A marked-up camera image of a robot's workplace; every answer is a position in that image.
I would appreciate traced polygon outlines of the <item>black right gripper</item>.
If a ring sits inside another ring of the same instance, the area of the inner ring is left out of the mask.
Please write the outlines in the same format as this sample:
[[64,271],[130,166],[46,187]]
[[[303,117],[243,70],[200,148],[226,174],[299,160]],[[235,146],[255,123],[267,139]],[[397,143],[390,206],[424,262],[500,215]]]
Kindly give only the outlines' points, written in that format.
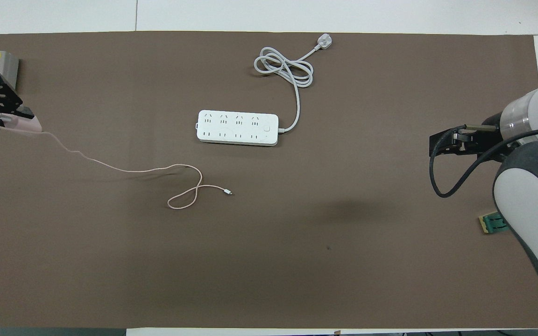
[[[502,142],[503,137],[500,131],[500,121],[502,113],[488,117],[481,124],[467,124],[466,127],[453,127],[448,130],[439,132],[429,137],[429,156],[436,157],[442,154],[453,155],[475,155],[477,159],[481,158],[486,151],[493,146]],[[493,130],[477,130],[477,127],[491,126]],[[462,130],[467,130],[467,136],[470,140],[462,142],[454,136]]]

